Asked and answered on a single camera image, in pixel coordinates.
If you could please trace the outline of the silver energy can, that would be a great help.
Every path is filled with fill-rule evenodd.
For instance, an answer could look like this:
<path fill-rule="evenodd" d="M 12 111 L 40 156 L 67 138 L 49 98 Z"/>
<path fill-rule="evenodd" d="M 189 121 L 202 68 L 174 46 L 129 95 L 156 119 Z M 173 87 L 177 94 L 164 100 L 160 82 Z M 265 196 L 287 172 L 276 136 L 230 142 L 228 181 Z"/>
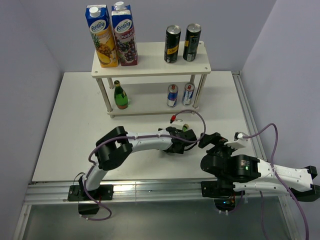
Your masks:
<path fill-rule="evenodd" d="M 181 101 L 183 105 L 189 106 L 191 104 L 194 90 L 195 85 L 192 82 L 188 82 L 185 84 Z"/>
<path fill-rule="evenodd" d="M 179 88 L 176 84 L 170 84 L 167 90 L 167 100 L 166 103 L 169 107 L 175 107 L 178 99 Z"/>

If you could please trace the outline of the green glass bottle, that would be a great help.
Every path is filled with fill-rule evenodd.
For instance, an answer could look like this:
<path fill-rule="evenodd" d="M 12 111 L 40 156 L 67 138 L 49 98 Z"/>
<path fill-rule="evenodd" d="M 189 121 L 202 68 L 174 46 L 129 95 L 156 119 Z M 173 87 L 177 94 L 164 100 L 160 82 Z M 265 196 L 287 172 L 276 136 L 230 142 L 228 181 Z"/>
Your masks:
<path fill-rule="evenodd" d="M 188 131 L 189 130 L 189 125 L 187 124 L 187 123 L 185 123 L 183 126 L 182 126 L 182 131 L 183 132 L 186 132 L 186 131 Z"/>
<path fill-rule="evenodd" d="M 121 87 L 119 80 L 114 81 L 114 86 L 115 86 L 114 88 L 115 104 L 120 110 L 124 110 L 128 107 L 128 104 L 129 104 L 128 96 L 124 91 L 124 89 Z"/>

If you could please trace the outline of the black can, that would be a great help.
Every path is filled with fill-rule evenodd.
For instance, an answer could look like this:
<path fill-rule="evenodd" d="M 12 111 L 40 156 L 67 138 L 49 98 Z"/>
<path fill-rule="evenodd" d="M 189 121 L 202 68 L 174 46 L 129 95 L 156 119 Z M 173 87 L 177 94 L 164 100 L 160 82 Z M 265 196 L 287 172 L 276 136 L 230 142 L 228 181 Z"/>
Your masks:
<path fill-rule="evenodd" d="M 183 59 L 192 62 L 195 60 L 198 45 L 200 42 L 202 28 L 198 23 L 191 23 L 186 28 L 184 49 L 183 49 Z"/>
<path fill-rule="evenodd" d="M 178 51 L 181 37 L 181 28 L 178 25 L 169 25 L 165 32 L 164 61 L 173 64 L 178 60 Z"/>

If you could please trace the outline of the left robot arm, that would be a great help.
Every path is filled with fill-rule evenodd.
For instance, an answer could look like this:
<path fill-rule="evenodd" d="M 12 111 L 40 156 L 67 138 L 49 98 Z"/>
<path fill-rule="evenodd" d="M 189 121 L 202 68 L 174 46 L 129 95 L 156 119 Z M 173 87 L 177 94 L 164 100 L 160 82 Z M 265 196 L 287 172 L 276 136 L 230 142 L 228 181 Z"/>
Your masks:
<path fill-rule="evenodd" d="M 105 175 L 120 167 L 130 154 L 160 150 L 171 154 L 183 154 L 199 140 L 192 129 L 183 131 L 175 127 L 160 128 L 156 132 L 129 132 L 123 126 L 112 131 L 96 142 L 96 148 L 88 160 L 92 164 L 79 179 L 79 194 L 86 200 L 96 197 Z"/>

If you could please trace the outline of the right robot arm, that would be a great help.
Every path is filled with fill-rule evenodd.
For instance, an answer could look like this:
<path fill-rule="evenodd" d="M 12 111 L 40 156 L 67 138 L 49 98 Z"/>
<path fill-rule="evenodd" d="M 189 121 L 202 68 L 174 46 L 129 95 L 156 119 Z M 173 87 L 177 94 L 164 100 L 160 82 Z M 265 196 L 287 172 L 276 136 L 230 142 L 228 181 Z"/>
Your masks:
<path fill-rule="evenodd" d="M 207 198 L 239 196 L 246 191 L 261 191 L 286 195 L 293 193 L 299 202 L 314 202 L 320 198 L 320 187 L 313 183 L 318 175 L 315 166 L 290 168 L 271 164 L 263 159 L 233 153 L 245 148 L 249 142 L 247 134 L 236 132 L 234 140 L 227 140 L 218 132 L 202 134 L 198 146 L 209 144 L 200 168 L 216 180 L 201 182 L 201 193 Z"/>

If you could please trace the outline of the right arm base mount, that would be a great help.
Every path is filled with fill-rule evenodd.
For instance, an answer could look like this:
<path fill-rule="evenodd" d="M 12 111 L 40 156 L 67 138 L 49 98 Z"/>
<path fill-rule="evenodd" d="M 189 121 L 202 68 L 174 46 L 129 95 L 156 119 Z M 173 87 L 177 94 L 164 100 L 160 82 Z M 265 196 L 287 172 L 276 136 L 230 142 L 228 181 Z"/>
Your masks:
<path fill-rule="evenodd" d="M 235 191 L 235 185 L 227 180 L 201 181 L 201 194 L 203 198 L 211 198 L 214 201 L 216 211 L 228 216 L 234 213 L 241 205 L 245 192 Z"/>

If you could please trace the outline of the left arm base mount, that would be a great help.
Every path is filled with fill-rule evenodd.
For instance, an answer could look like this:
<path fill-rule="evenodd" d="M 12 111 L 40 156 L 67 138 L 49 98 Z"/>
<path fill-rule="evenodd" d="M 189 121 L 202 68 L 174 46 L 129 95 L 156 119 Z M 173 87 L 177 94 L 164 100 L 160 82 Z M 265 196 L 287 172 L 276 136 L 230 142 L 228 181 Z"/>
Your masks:
<path fill-rule="evenodd" d="M 112 211 L 103 203 L 113 199 L 114 186 L 111 184 L 100 185 L 98 189 L 87 191 L 80 185 L 71 185 L 69 187 L 68 202 L 78 202 L 78 213 L 81 218 L 87 221 L 105 221 L 111 218 Z M 100 208 L 107 210 L 108 216 L 103 218 L 94 218 Z"/>

